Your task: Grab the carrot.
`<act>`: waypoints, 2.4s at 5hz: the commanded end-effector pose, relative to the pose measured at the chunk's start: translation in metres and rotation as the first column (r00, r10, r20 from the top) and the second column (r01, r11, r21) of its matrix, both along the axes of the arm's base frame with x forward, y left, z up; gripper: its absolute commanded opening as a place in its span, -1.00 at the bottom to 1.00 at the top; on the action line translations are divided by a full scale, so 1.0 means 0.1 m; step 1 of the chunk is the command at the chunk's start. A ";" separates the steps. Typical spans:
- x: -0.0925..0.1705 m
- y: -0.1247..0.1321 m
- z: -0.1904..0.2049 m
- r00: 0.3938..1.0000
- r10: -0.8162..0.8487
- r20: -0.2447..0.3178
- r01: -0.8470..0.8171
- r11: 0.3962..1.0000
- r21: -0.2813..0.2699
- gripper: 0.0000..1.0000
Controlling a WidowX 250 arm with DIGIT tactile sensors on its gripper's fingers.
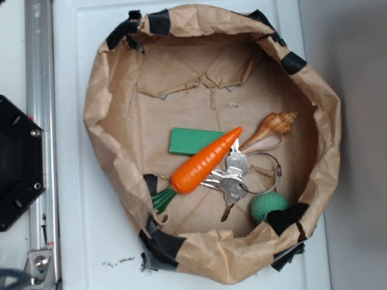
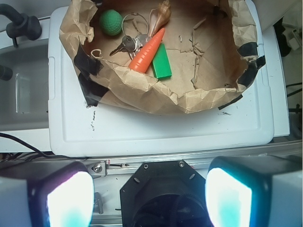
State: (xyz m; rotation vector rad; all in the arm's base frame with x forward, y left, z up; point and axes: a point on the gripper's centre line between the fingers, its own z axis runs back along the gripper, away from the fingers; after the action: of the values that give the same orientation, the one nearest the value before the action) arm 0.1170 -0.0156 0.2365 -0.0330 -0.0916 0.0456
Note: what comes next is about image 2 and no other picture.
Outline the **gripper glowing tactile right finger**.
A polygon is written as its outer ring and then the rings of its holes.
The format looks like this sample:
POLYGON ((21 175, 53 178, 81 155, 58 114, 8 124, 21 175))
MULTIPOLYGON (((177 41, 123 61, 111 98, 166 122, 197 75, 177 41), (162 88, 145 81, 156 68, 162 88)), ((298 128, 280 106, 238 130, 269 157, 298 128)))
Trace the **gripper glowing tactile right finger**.
POLYGON ((301 227, 300 156, 219 156, 211 162, 205 201, 215 227, 301 227))

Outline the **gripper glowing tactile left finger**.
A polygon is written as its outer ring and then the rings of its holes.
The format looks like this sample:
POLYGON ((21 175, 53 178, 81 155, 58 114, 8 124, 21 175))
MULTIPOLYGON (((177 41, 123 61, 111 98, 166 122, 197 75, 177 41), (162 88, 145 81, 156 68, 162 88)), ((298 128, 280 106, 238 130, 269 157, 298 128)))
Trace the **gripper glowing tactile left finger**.
POLYGON ((2 227, 88 227, 93 208, 93 178, 80 161, 0 165, 2 227))

